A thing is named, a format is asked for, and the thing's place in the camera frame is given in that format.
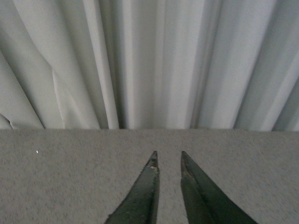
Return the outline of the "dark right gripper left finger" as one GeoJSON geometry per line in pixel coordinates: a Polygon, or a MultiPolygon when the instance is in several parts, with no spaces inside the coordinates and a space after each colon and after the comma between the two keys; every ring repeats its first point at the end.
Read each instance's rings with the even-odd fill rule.
{"type": "Polygon", "coordinates": [[[159,200],[160,171],[154,151],[130,191],[105,221],[106,224],[155,224],[159,200]]]}

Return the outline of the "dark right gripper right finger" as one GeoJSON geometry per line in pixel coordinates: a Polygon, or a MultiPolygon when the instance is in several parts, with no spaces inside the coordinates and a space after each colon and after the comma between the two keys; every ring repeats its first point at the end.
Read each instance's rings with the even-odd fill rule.
{"type": "Polygon", "coordinates": [[[255,224],[185,152],[181,154],[181,190],[190,224],[255,224]]]}

